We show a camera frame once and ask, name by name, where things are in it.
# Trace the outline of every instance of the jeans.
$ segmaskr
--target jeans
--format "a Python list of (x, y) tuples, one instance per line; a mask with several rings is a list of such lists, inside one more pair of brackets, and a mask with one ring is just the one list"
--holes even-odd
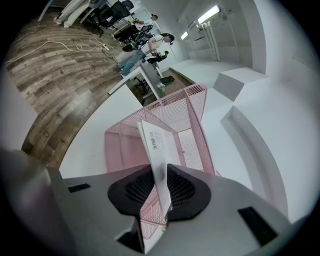
[(125, 60), (119, 62), (118, 66), (120, 69), (123, 69), (121, 74), (123, 76), (127, 76), (130, 73), (130, 70), (134, 67), (134, 65), (140, 61), (142, 58), (144, 58), (146, 55), (144, 52), (140, 49), (138, 50), (134, 55), (130, 56), (129, 58), (126, 58)]

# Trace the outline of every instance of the wooden floor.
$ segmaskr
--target wooden floor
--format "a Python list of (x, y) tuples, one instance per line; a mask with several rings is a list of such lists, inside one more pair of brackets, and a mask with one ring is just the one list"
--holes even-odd
[[(24, 26), (7, 59), (15, 60), (46, 41), (62, 42), (73, 50), (76, 50), (76, 45), (82, 45), (84, 49), (95, 46), (89, 41), (93, 37), (91, 32), (77, 21), (68, 29), (53, 23), (57, 15), (46, 13), (41, 22), (35, 19)], [(119, 60), (121, 45), (107, 33), (102, 38), (94, 37), (107, 44), (110, 48), (108, 54)], [(22, 150), (43, 164), (56, 168), (60, 167), (83, 124), (109, 97), (108, 91), (122, 79), (116, 63), (107, 58), (100, 48), (92, 52), (72, 52), (58, 43), (47, 43), (6, 67), (23, 97), (38, 113)], [(163, 75), (175, 78), (167, 86), (166, 95), (190, 85), (171, 70)], [(132, 91), (139, 99), (141, 92)], [(155, 100), (150, 97), (146, 103)]]

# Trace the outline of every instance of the pink wire basket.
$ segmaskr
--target pink wire basket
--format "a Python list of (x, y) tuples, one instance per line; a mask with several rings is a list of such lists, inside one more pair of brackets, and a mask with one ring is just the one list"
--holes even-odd
[[(194, 84), (145, 106), (109, 128), (105, 132), (107, 172), (150, 164), (137, 127), (137, 122), (146, 121), (173, 134), (181, 166), (217, 175), (201, 126), (206, 97), (207, 87)], [(140, 210), (140, 218), (146, 239), (155, 231), (151, 224), (166, 226), (155, 187)]]

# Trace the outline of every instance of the white cable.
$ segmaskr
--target white cable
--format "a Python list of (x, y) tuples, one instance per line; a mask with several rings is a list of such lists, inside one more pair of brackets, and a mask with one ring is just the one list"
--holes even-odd
[(17, 60), (20, 60), (21, 58), (23, 58), (23, 57), (25, 57), (25, 56), (27, 56), (27, 55), (29, 55), (29, 54), (32, 54), (33, 52), (35, 52), (36, 50), (40, 49), (42, 46), (44, 46), (44, 45), (47, 44), (47, 43), (57, 43), (57, 44), (61, 44), (61, 45), (63, 45), (65, 48), (67, 48), (69, 51), (71, 51), (71, 52), (78, 52), (78, 53), (79, 53), (79, 52), (91, 52), (91, 51), (93, 51), (94, 49), (96, 49), (97, 47), (101, 48), (102, 50), (103, 50), (103, 49), (106, 49), (107, 51), (109, 51), (109, 48), (108, 48), (105, 44), (103, 44), (102, 42), (100, 42), (98, 39), (96, 39), (95, 37), (91, 37), (91, 38), (89, 39), (89, 41), (90, 41), (91, 43), (94, 43), (94, 44), (96, 45), (96, 46), (95, 46), (94, 48), (92, 48), (91, 50), (84, 50), (83, 47), (82, 47), (80, 44), (77, 44), (77, 45), (76, 45), (77, 50), (72, 50), (72, 49), (68, 48), (68, 47), (67, 47), (64, 43), (62, 43), (62, 42), (46, 41), (46, 42), (43, 43), (40, 47), (32, 50), (31, 52), (29, 52), (29, 53), (27, 53), (27, 54), (25, 54), (25, 55), (22, 55), (21, 57), (15, 59), (15, 60), (8, 60), (8, 61), (6, 61), (6, 63), (16, 62)]

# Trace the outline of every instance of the black rectangular slot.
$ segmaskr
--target black rectangular slot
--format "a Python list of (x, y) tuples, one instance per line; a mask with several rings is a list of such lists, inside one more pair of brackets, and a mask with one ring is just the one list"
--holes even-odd
[(85, 190), (85, 189), (88, 189), (88, 188), (91, 188), (90, 185), (87, 184), (87, 183), (84, 183), (84, 184), (80, 184), (80, 185), (69, 186), (68, 190), (69, 190), (70, 193), (73, 193), (73, 192), (78, 192), (80, 190)]
[(238, 212), (261, 246), (277, 237), (277, 233), (252, 207), (239, 209)]

